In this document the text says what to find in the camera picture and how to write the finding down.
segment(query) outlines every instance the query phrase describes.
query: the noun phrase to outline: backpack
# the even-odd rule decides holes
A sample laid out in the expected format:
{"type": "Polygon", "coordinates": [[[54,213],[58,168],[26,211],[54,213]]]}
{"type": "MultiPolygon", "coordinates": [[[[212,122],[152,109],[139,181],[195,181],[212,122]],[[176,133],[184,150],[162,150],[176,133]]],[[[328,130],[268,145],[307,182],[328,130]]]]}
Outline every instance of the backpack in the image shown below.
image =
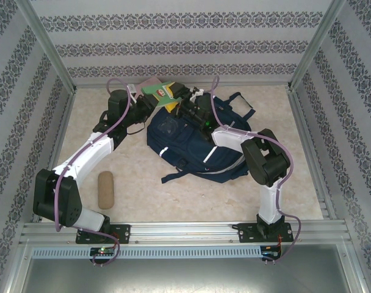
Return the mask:
{"type": "MultiPolygon", "coordinates": [[[[246,115],[241,117],[233,112],[230,102],[238,96],[241,93],[231,95],[227,101],[215,97],[217,115],[225,125],[251,131],[247,120],[255,110],[247,102],[251,110],[246,115]]],[[[176,118],[164,107],[153,117],[147,128],[147,144],[178,171],[161,178],[162,183],[186,174],[218,183],[248,174],[248,166],[242,153],[208,142],[192,121],[184,117],[176,118]]]]}

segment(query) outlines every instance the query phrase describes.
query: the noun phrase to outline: beige sponge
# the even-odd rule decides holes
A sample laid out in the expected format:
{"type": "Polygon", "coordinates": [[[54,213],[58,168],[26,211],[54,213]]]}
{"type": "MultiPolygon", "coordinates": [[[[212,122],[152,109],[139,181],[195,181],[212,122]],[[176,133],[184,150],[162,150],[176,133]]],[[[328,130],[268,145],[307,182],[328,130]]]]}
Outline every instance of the beige sponge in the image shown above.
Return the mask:
{"type": "Polygon", "coordinates": [[[113,207],[113,175],[110,171],[101,172],[98,176],[98,196],[100,209],[110,209],[113,207]]]}

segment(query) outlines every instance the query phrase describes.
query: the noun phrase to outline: beige floor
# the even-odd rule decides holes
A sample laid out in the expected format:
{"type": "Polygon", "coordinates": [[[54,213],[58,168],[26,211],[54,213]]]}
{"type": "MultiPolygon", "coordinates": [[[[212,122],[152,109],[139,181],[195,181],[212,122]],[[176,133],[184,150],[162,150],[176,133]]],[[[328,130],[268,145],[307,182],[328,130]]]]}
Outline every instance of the beige floor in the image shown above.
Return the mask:
{"type": "MultiPolygon", "coordinates": [[[[273,130],[295,160],[292,178],[283,190],[283,210],[301,219],[322,219],[312,179],[283,86],[219,87],[221,99],[240,91],[256,113],[249,123],[253,130],[273,130]]],[[[101,112],[107,109],[105,89],[79,89],[74,102],[59,164],[87,139],[101,112]]],[[[236,99],[234,110],[248,111],[236,99]]],[[[129,131],[138,129],[135,126],[129,131]]],[[[161,177],[176,170],[146,145],[146,130],[127,136],[123,143],[102,160],[88,175],[80,189],[85,207],[102,212],[112,222],[177,222],[255,220],[259,208],[259,186],[251,176],[224,184],[187,175],[161,184],[161,177]],[[98,208],[97,177],[109,170],[115,180],[115,206],[98,208]]]]}

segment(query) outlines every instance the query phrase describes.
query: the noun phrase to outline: patterned wallpaper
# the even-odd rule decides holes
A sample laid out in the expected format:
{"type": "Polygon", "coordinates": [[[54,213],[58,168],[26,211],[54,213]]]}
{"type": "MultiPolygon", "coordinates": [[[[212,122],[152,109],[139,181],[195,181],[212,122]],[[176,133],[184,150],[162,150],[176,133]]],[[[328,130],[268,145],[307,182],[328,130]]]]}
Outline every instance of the patterned wallpaper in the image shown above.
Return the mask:
{"type": "Polygon", "coordinates": [[[345,4],[297,94],[371,292],[371,0],[345,4]]]}
{"type": "Polygon", "coordinates": [[[0,289],[22,224],[30,221],[34,177],[50,163],[68,97],[16,3],[0,0],[0,289]]]}
{"type": "Polygon", "coordinates": [[[288,82],[330,0],[32,1],[79,85],[288,82]]]}

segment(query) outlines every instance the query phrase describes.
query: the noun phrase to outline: backpack strap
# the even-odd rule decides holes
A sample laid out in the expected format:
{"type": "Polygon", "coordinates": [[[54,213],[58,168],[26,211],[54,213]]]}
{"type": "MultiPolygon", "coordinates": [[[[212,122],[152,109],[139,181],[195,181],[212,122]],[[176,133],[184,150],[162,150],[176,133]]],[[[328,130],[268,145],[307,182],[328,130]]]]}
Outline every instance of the backpack strap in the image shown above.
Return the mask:
{"type": "Polygon", "coordinates": [[[254,109],[253,109],[253,107],[251,106],[251,104],[250,103],[248,103],[248,101],[241,95],[241,93],[240,92],[237,92],[237,93],[234,93],[233,95],[231,95],[230,97],[229,97],[229,99],[227,99],[226,101],[224,101],[224,104],[225,105],[229,105],[235,98],[237,98],[238,96],[240,96],[241,98],[243,98],[243,100],[248,104],[248,106],[250,106],[251,107],[251,109],[250,109],[250,111],[248,112],[248,113],[246,113],[244,116],[243,116],[243,118],[245,119],[245,120],[248,120],[249,118],[251,118],[252,117],[252,115],[256,112],[254,109]]]}
{"type": "Polygon", "coordinates": [[[189,173],[190,173],[189,171],[184,171],[183,170],[183,171],[180,171],[179,173],[169,174],[169,175],[161,178],[161,183],[162,184],[167,183],[170,180],[174,180],[174,179],[183,177],[184,175],[189,174],[189,173]]]}

